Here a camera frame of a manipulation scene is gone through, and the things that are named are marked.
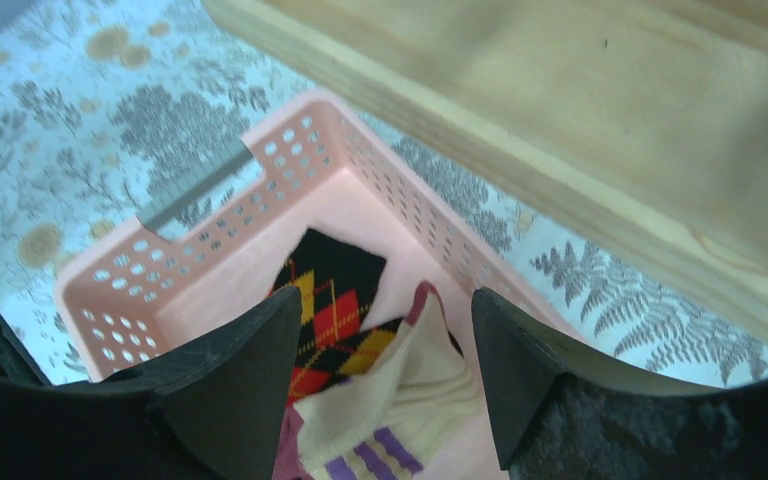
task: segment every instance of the floral tablecloth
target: floral tablecloth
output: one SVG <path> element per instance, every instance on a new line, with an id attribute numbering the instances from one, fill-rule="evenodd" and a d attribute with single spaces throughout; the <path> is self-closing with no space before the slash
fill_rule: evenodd
<path id="1" fill-rule="evenodd" d="M 0 311 L 53 382 L 86 376 L 51 299 L 58 271 L 199 153 L 312 86 L 196 0 L 44 0 L 0 33 Z M 758 340 L 363 117 L 605 352 L 710 385 L 768 376 Z"/>

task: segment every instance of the wooden shelf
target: wooden shelf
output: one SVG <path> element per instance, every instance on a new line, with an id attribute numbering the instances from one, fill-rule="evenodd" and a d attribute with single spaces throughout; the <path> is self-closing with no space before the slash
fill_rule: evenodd
<path id="1" fill-rule="evenodd" d="M 768 0 L 203 0 L 768 342 Z"/>

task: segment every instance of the basket handle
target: basket handle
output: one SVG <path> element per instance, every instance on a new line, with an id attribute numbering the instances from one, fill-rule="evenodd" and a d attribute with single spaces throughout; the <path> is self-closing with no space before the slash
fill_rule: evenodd
<path id="1" fill-rule="evenodd" d="M 156 233 L 175 214 L 252 160 L 254 154 L 249 147 L 240 139 L 234 139 L 224 154 L 196 163 L 188 172 L 172 180 L 165 191 L 152 198 L 151 203 L 137 213 L 137 219 L 145 228 Z"/>

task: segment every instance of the argyle pattern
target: argyle pattern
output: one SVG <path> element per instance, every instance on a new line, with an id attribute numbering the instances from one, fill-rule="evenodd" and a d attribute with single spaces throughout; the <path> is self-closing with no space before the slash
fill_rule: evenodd
<path id="1" fill-rule="evenodd" d="M 287 258 L 273 291 L 294 285 L 302 294 L 299 348 L 287 405 L 365 372 L 392 339 L 398 324 L 360 332 L 385 264 L 377 255 L 313 229 Z"/>

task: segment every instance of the basket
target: basket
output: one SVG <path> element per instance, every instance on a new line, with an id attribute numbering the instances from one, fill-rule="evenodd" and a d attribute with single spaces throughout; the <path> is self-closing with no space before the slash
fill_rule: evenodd
<path id="1" fill-rule="evenodd" d="M 241 140 L 61 272 L 55 302 L 92 380 L 256 305 L 308 227 L 387 259 L 365 326 L 406 313 L 419 282 L 433 283 L 479 384 L 470 315 L 477 288 L 581 338 L 333 94 L 305 93 Z M 169 212 L 252 154 L 263 170 L 252 187 L 177 240 L 155 233 Z M 486 407 L 470 422 L 417 478 L 506 478 Z"/>

